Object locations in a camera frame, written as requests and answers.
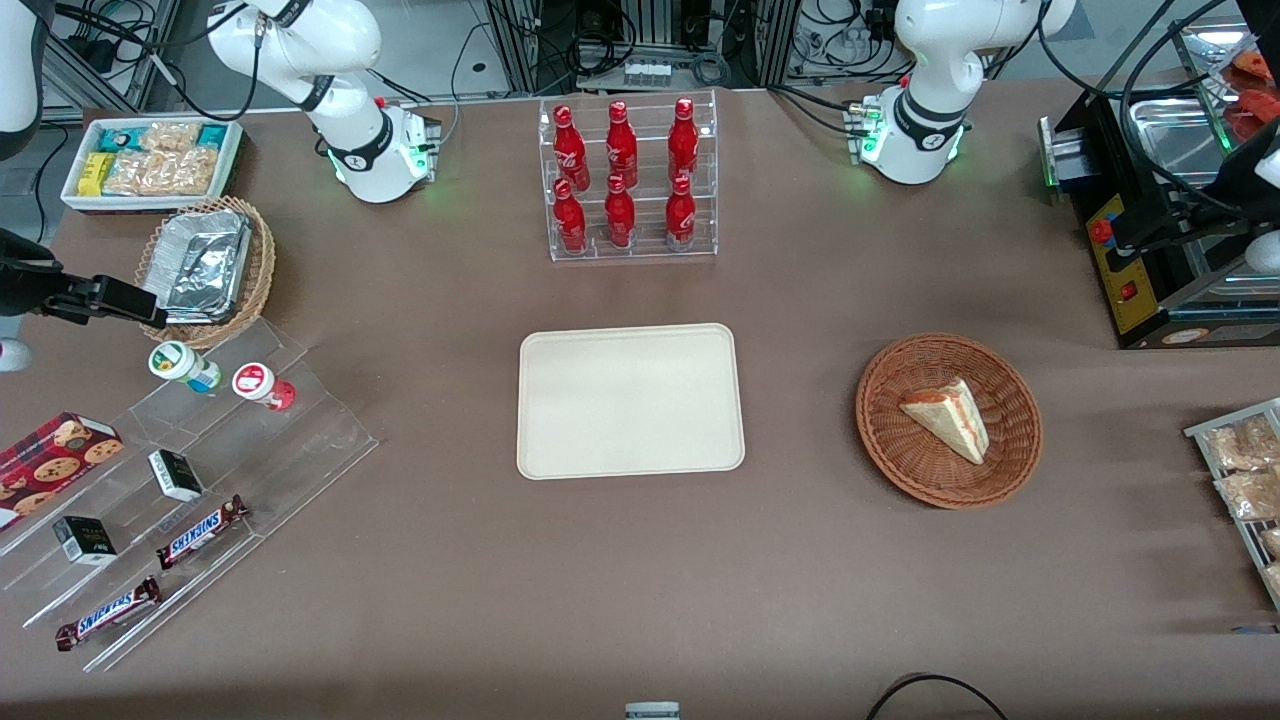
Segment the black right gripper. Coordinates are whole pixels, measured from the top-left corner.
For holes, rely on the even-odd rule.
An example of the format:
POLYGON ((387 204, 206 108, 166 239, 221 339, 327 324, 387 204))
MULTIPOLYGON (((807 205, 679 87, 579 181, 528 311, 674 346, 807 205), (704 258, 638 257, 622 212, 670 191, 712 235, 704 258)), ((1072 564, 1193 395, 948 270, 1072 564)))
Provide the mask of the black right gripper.
POLYGON ((110 275, 74 282, 54 254, 40 243, 1 229, 1 315, 36 314, 77 325, 91 318, 118 318, 147 327, 166 327, 157 297, 110 275), (77 304, 47 304, 72 288, 77 304))

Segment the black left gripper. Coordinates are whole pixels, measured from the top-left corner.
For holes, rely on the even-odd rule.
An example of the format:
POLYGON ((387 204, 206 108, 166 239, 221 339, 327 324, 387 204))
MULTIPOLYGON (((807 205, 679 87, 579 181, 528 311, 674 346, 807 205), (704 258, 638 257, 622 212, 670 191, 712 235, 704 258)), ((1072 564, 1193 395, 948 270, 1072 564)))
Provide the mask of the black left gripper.
MULTIPOLYGON (((1266 124, 1235 147, 1222 161, 1204 192, 1240 210, 1256 223, 1279 220, 1277 163, 1265 177, 1257 168, 1277 151, 1277 124, 1266 124)), ((1117 215, 1117 251, 1149 252, 1189 243, 1213 228, 1217 213, 1196 195, 1180 190, 1156 190, 1149 195, 1155 213, 1124 211, 1117 215)))

